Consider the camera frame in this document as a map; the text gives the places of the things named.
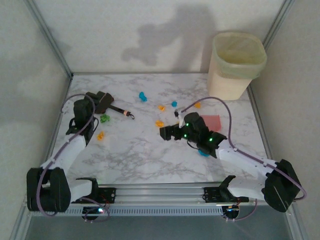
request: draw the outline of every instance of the blue toy piece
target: blue toy piece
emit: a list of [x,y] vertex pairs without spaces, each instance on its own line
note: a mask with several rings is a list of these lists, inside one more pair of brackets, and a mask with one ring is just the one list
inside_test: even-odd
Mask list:
[[143,91],[139,93],[139,98],[141,99],[142,102],[147,101],[147,98],[146,98],[145,93]]
[[198,153],[201,155],[201,156],[204,156],[204,157],[209,157],[210,154],[205,154],[204,152],[202,152],[200,149],[198,149]]

